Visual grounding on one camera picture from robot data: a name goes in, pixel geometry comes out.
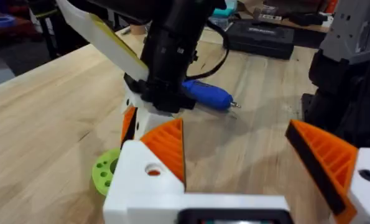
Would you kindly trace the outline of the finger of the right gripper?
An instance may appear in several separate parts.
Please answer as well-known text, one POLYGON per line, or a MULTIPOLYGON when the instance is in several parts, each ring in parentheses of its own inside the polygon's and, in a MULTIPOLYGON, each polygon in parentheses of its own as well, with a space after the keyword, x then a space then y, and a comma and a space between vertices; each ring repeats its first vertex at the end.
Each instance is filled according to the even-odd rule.
POLYGON ((172 113, 158 111, 153 106, 139 107, 136 113, 134 139, 140 140, 152 129, 173 119, 172 113))
POLYGON ((140 94, 125 88, 125 97, 121 106, 123 123, 121 131, 121 149, 128 140, 141 140, 145 135, 146 114, 149 103, 141 99, 140 94))

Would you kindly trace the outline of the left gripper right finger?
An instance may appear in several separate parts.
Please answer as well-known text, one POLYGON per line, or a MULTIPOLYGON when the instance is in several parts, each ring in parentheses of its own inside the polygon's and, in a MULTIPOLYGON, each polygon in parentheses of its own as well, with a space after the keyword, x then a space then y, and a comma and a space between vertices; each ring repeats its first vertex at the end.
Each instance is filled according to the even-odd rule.
POLYGON ((328 223, 370 223, 370 147, 296 119, 285 136, 330 208, 328 223))

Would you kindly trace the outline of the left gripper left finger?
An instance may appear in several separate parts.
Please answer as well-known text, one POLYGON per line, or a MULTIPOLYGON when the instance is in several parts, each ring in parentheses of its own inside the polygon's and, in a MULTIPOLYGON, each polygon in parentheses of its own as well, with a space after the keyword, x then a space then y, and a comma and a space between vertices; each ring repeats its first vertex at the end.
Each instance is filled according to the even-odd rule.
POLYGON ((139 140, 126 141, 121 149, 103 205, 105 223, 134 223, 136 214, 152 198, 185 190, 183 120, 173 119, 153 128, 139 140))

